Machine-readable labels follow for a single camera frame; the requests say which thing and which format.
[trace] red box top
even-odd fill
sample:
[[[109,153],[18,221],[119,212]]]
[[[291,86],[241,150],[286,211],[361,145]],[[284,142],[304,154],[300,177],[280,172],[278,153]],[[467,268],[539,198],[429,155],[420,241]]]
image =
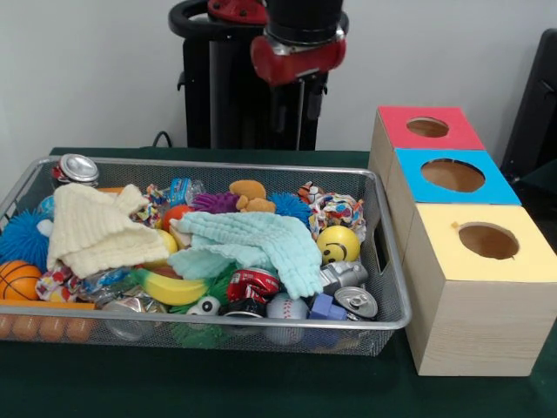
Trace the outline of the red box top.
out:
[[[394,148],[485,150],[458,107],[380,106],[379,114]]]

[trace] metal basket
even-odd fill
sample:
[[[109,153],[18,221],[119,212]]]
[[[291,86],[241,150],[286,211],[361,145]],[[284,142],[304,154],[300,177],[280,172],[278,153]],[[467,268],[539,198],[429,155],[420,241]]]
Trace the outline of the metal basket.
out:
[[[59,157],[38,160],[19,179],[0,204],[0,232],[10,217],[25,209],[34,209],[53,193],[50,169]],[[272,320],[206,317],[180,314],[110,313],[64,309],[0,307],[2,320],[8,323],[27,320],[31,328],[44,317],[67,321],[87,319],[89,334],[66,332],[59,342],[140,347],[187,347],[232,350],[256,350],[290,353],[331,353],[375,356],[394,331],[411,318],[411,308],[393,227],[381,182],[366,170],[278,165],[231,165],[94,158],[99,186],[117,187],[133,183],[141,189],[149,184],[169,185],[174,178],[201,179],[207,192],[222,192],[238,179],[256,179],[269,192],[296,191],[312,180],[327,191],[350,194],[365,201],[366,242],[361,261],[369,272],[366,290],[379,305],[376,321]],[[141,330],[138,340],[124,339],[114,327]],[[43,341],[40,333],[15,336],[2,333],[4,340]]]

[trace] toy pile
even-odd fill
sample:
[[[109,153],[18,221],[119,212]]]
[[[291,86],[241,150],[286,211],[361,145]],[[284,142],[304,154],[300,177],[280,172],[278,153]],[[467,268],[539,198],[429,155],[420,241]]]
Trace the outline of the toy pile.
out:
[[[77,163],[96,169],[82,156]],[[102,189],[97,177],[72,181],[65,167],[53,172],[54,194],[14,217],[0,236],[0,306],[287,320],[373,320],[378,313],[359,263],[361,200],[313,182],[268,194],[250,179],[218,194],[191,179],[144,192],[134,185]],[[127,341],[161,325],[104,324]],[[94,328],[94,320],[0,315],[0,338],[84,342]],[[319,340],[311,329],[293,329],[268,328],[265,337],[338,348],[334,334]],[[171,331],[186,346],[230,338],[220,327],[172,323]]]

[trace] green tablecloth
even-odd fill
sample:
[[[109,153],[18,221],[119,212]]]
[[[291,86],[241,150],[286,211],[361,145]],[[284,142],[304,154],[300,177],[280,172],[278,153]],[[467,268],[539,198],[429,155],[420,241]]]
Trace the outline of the green tablecloth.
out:
[[[365,167],[365,152],[55,149],[98,157]],[[416,375],[404,332],[377,358],[0,344],[2,416],[557,416],[557,329],[529,378]]]

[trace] wooden box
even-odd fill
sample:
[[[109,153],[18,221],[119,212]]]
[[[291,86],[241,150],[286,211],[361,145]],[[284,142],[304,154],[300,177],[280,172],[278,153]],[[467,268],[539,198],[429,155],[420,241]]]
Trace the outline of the wooden box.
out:
[[[480,138],[456,107],[381,106],[373,128],[369,169],[386,188],[395,149],[484,150]]]
[[[415,202],[520,205],[485,151],[397,149],[386,194],[402,259]]]
[[[520,206],[417,204],[403,263],[421,375],[526,376],[557,314],[557,257]]]

